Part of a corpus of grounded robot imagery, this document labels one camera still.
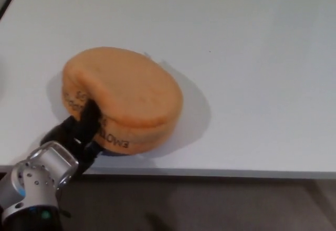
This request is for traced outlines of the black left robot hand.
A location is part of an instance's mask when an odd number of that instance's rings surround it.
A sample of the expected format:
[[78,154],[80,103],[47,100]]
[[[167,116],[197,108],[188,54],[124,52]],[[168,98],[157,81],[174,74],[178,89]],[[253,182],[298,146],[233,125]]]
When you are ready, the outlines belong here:
[[63,145],[78,161],[75,177],[79,177],[93,165],[103,150],[93,140],[101,127],[101,117],[98,105],[89,99],[80,113],[79,120],[76,120],[74,116],[69,116],[61,124],[52,128],[42,138],[40,144],[57,141]]

